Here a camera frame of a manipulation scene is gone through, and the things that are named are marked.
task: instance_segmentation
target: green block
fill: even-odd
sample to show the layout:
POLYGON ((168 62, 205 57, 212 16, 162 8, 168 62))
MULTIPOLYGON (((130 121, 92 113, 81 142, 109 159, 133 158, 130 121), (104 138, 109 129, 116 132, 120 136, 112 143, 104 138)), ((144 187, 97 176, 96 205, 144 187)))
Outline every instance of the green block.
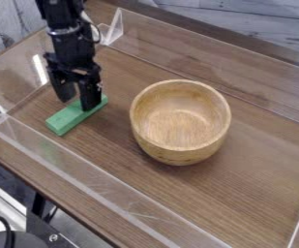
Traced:
POLYGON ((106 96, 102 94, 101 103, 89 111, 82 111, 80 100, 76 100, 45 120, 45 125, 57 136, 62 136, 105 104, 106 96))

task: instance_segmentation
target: black cable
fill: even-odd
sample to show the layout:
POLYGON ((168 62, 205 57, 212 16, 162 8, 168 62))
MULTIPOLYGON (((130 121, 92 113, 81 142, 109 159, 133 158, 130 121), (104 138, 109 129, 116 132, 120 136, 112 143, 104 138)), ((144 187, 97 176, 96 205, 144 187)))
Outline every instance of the black cable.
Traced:
POLYGON ((2 225, 5 227, 5 235, 6 235, 4 248, 12 248, 12 233, 10 233, 9 224, 2 217, 0 217, 0 222, 2 223, 2 225))

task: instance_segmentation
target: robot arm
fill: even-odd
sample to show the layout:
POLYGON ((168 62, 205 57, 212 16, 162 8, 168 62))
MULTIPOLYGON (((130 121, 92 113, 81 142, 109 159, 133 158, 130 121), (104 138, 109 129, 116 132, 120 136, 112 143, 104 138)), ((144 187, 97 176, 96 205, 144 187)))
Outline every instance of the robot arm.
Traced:
POLYGON ((62 102, 78 87, 82 110, 101 102, 100 66, 93 62, 98 33, 82 12, 82 0, 34 0, 46 20, 54 53, 45 53, 46 72, 56 95, 62 102))

